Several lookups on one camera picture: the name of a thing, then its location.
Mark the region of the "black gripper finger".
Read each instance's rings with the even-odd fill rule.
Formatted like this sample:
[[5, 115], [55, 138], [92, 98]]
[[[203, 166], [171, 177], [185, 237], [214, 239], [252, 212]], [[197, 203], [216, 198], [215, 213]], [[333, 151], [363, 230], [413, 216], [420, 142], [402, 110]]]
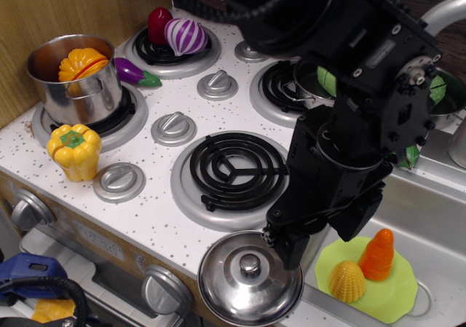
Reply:
[[331, 216], [329, 224], [343, 241], [349, 242], [371, 220], [381, 201], [381, 192], [367, 192]]
[[279, 256], [285, 270], [298, 267], [309, 243], [309, 235], [295, 232], [282, 233], [272, 241], [272, 248]]

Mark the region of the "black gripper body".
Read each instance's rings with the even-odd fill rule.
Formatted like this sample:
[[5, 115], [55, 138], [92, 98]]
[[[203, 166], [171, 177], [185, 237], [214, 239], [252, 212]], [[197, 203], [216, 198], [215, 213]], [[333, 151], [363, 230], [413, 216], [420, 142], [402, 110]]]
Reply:
[[331, 137], [330, 113], [330, 107], [318, 106], [296, 120], [286, 161], [289, 184], [266, 216], [264, 239], [271, 247], [282, 233], [318, 233], [361, 195], [382, 193], [392, 172], [392, 165], [378, 155], [345, 157]]

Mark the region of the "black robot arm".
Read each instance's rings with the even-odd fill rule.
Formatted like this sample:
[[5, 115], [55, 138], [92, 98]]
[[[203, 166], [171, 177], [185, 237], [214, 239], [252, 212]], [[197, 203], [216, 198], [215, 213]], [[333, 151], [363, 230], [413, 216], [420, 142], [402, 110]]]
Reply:
[[262, 54], [298, 57], [336, 77], [334, 105], [297, 120], [288, 188], [268, 210], [263, 236], [286, 269], [326, 226], [354, 238], [379, 207], [394, 165], [434, 128], [430, 84], [442, 54], [426, 23], [398, 0], [224, 0], [224, 11], [173, 1], [237, 26]]

